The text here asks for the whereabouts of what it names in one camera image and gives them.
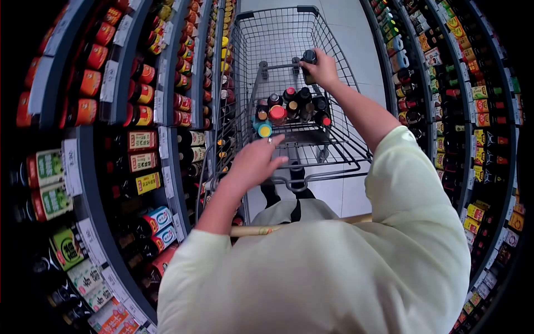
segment shopping cart wheel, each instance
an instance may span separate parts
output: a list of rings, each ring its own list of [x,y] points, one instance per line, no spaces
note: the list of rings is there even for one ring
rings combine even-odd
[[[298,75],[300,73],[299,61],[300,61],[299,57],[293,57],[293,59],[291,60],[293,64],[296,64],[295,66],[293,66],[293,74],[295,75]]]
[[[269,72],[267,70],[267,62],[265,60],[260,61],[260,70],[262,71],[262,79],[267,81],[269,79]]]

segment wooden stick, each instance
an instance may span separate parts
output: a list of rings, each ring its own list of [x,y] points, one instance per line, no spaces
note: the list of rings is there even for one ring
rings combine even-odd
[[[358,224],[361,222],[370,222],[371,214],[361,214],[352,217],[339,218],[337,220],[344,221],[349,224]],[[273,226],[232,226],[230,231],[231,237],[246,237],[246,236],[264,236],[270,234],[288,224],[273,225]]]

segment light yellow shirt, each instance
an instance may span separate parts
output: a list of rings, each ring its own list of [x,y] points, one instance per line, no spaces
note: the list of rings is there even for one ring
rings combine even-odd
[[[228,236],[193,230],[161,282],[159,334],[448,333],[469,250],[406,127],[376,148],[365,190],[373,222],[356,226],[300,221],[233,248]]]

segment sleeve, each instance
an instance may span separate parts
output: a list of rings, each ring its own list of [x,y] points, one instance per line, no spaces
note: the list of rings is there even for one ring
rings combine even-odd
[[[161,280],[158,294],[159,334],[183,329],[184,320],[190,316],[205,278],[230,249],[228,235],[196,229],[191,231],[176,250]]]

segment right hand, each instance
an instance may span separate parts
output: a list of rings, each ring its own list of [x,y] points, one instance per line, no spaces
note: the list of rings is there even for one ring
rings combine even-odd
[[[314,48],[313,50],[317,56],[317,64],[312,65],[301,61],[299,65],[307,69],[315,81],[326,91],[330,92],[332,87],[339,82],[335,60],[319,48]]]

